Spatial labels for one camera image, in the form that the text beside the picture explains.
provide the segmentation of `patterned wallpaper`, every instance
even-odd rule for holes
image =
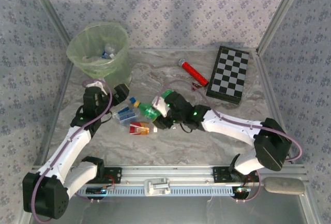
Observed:
[[[0,0],[0,8],[0,223],[13,223],[67,58],[38,0]]]
[[[132,48],[256,47],[280,0],[51,0],[71,37],[120,22]]]
[[[287,130],[331,223],[331,0],[295,0],[263,55]]]

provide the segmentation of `gray marble surface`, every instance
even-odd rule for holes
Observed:
[[[130,51],[132,82],[130,97],[151,102],[163,84],[174,79],[195,80],[177,65],[180,57],[210,78],[217,51]],[[67,134],[77,108],[82,104],[84,88],[81,82],[88,76],[74,67],[53,135],[50,157]],[[205,104],[203,98],[185,84],[173,84],[171,89],[182,94],[192,104]],[[214,98],[211,104],[220,112],[249,120],[264,120],[269,116],[266,100],[259,82],[253,58],[248,63],[243,99],[235,105]],[[179,125],[170,130],[158,130],[148,136],[131,136],[128,127],[115,120],[103,124],[90,143],[77,158],[85,156],[104,159],[107,165],[177,165],[177,164],[229,164],[234,155],[249,146],[241,141],[218,134],[195,130],[184,133]]]

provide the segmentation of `chessboard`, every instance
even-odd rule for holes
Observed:
[[[239,104],[248,58],[249,52],[220,46],[206,95]]]

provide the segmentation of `red flashlight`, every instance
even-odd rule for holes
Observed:
[[[185,59],[180,59],[178,65],[183,67],[194,79],[196,79],[203,87],[205,87],[209,82],[205,79],[197,70],[195,70]]]

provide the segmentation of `trash bin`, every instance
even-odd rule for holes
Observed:
[[[111,89],[131,82],[131,67],[128,57],[128,34],[124,28],[115,22],[97,22],[88,25],[75,36],[68,48],[68,58],[83,72],[92,78],[104,78]],[[105,44],[110,43],[116,48],[113,59],[101,58]],[[88,61],[83,57],[99,56],[96,61]]]

